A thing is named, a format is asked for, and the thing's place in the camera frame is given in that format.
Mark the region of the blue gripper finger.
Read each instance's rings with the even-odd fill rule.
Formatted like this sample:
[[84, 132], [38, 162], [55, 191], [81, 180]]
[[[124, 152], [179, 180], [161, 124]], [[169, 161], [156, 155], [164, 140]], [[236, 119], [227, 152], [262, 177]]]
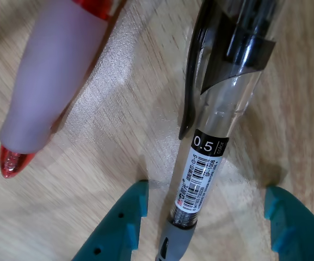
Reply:
[[131, 260], [138, 249], [141, 219], [147, 216], [149, 181], [134, 183], [112, 206], [73, 260]]
[[279, 260], [314, 260], [314, 215], [287, 190], [266, 189], [264, 217]]

